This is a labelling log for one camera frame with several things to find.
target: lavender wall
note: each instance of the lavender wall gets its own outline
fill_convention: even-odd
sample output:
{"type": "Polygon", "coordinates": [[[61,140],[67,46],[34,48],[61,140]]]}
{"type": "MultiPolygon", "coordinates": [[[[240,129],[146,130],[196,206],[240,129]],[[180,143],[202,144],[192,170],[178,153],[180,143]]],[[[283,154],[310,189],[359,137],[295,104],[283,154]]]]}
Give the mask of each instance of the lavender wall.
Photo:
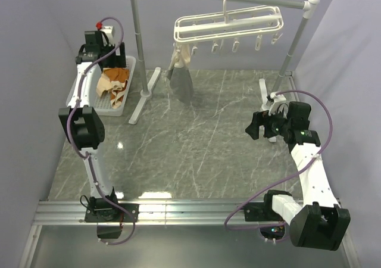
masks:
{"type": "Polygon", "coordinates": [[[74,56],[43,0],[0,0],[0,266],[17,267],[63,145],[74,56]]]}
{"type": "MultiPolygon", "coordinates": [[[[296,68],[296,86],[319,96],[334,131],[324,154],[332,189],[350,210],[363,267],[380,267],[381,0],[333,0],[296,68]]],[[[313,106],[324,140],[327,118],[313,106]]]]}
{"type": "MultiPolygon", "coordinates": [[[[126,28],[127,52],[136,56],[132,13],[129,0],[45,0],[60,24],[73,52],[83,44],[83,31],[94,29],[101,18],[114,15],[126,28]]],[[[331,0],[321,0],[315,16],[307,26],[297,48],[290,69],[295,69],[331,0]]],[[[251,4],[229,2],[228,10],[250,7],[251,4]]],[[[184,15],[218,12],[222,2],[215,0],[139,0],[140,22],[147,68],[167,68],[172,53],[174,21],[184,15]]],[[[194,56],[192,68],[231,69],[279,69],[291,45],[302,17],[301,10],[281,8],[285,19],[284,35],[275,46],[268,36],[263,40],[261,51],[254,50],[255,37],[241,40],[237,53],[232,53],[232,41],[226,43],[222,57],[211,54],[211,42],[201,43],[194,56]]]]}

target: metal track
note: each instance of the metal track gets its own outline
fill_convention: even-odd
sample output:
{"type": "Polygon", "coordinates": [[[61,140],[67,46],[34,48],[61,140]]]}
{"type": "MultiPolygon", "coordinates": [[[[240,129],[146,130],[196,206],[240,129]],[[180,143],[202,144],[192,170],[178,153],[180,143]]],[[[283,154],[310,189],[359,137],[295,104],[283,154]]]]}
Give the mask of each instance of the metal track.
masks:
{"type": "Polygon", "coordinates": [[[23,255],[21,256],[18,268],[29,268],[32,264],[33,256],[36,251],[37,243],[40,237],[42,226],[32,225],[29,236],[25,244],[23,255]]]}
{"type": "MultiPolygon", "coordinates": [[[[136,200],[121,203],[139,204],[136,225],[223,225],[227,215],[244,200],[136,200]]],[[[96,225],[85,223],[86,209],[74,201],[41,201],[33,225],[96,225]]],[[[245,222],[243,211],[230,220],[230,225],[255,225],[245,222]]]]}

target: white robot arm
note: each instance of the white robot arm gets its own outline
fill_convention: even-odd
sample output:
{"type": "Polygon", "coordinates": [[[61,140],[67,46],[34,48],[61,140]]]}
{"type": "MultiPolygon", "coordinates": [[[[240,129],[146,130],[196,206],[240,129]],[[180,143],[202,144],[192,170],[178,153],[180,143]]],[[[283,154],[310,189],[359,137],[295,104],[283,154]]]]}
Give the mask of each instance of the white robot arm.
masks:
{"type": "MultiPolygon", "coordinates": [[[[137,206],[133,204],[126,208],[123,204],[119,205],[114,188],[106,174],[102,150],[105,129],[93,108],[96,86],[102,69],[126,67],[124,43],[120,41],[118,48],[113,44],[112,26],[103,27],[99,22],[97,28],[96,31],[85,32],[86,43],[81,46],[76,57],[77,80],[74,93],[68,106],[61,108],[58,115],[69,142],[70,140],[74,142],[72,144],[74,149],[77,149],[77,153],[83,158],[88,174],[90,197],[82,196],[88,202],[86,205],[82,203],[82,197],[80,200],[86,206],[85,222],[120,223],[124,219],[122,211],[130,216],[125,221],[134,222],[138,213],[137,206]]],[[[97,234],[101,239],[118,238],[121,226],[98,226],[97,234]]]]}
{"type": "Polygon", "coordinates": [[[285,191],[269,190],[264,197],[264,210],[278,214],[290,226],[294,246],[337,250],[350,222],[349,211],[340,208],[329,186],[323,161],[319,154],[320,140],[309,130],[311,106],[304,102],[290,102],[287,116],[280,106],[286,102],[283,95],[269,96],[271,107],[253,114],[246,133],[259,138],[264,126],[264,137],[282,136],[300,173],[303,206],[285,191]]]}

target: gray marble surface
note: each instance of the gray marble surface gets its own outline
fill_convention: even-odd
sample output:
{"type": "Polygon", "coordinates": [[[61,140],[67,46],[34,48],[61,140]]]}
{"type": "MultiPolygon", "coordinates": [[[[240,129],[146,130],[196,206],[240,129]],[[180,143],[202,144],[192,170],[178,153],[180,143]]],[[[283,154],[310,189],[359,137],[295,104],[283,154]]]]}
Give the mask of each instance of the gray marble surface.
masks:
{"type": "MultiPolygon", "coordinates": [[[[177,199],[249,197],[296,172],[283,142],[253,141],[245,133],[260,109],[259,78],[272,86],[277,72],[192,70],[191,75],[192,106],[173,96],[162,73],[138,123],[128,124],[140,98],[136,72],[123,115],[101,117],[106,171],[124,199],[147,192],[167,192],[177,199]]],[[[299,179],[276,188],[302,197],[299,179]]],[[[83,161],[66,142],[49,199],[78,200],[89,192],[83,161]]]]}

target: plastic basket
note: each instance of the plastic basket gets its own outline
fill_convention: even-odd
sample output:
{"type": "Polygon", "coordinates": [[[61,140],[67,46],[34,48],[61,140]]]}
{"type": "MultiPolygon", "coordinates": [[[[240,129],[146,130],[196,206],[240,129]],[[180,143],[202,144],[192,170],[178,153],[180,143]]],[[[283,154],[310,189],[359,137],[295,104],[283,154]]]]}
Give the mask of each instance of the plastic basket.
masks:
{"type": "MultiPolygon", "coordinates": [[[[94,104],[92,104],[92,106],[94,107],[98,115],[100,116],[121,116],[122,115],[124,105],[126,103],[127,95],[130,90],[130,85],[132,82],[135,64],[136,64],[136,59],[134,57],[126,56],[126,66],[127,66],[126,68],[130,70],[130,76],[127,82],[127,88],[126,88],[126,92],[124,93],[121,106],[119,106],[116,109],[113,109],[113,107],[111,107],[111,96],[109,92],[104,92],[101,97],[99,97],[98,94],[95,94],[95,102],[94,104]]],[[[71,97],[73,96],[76,82],[77,82],[77,79],[74,81],[73,86],[71,87],[69,96],[67,97],[67,100],[66,100],[66,106],[68,105],[71,97]]]]}

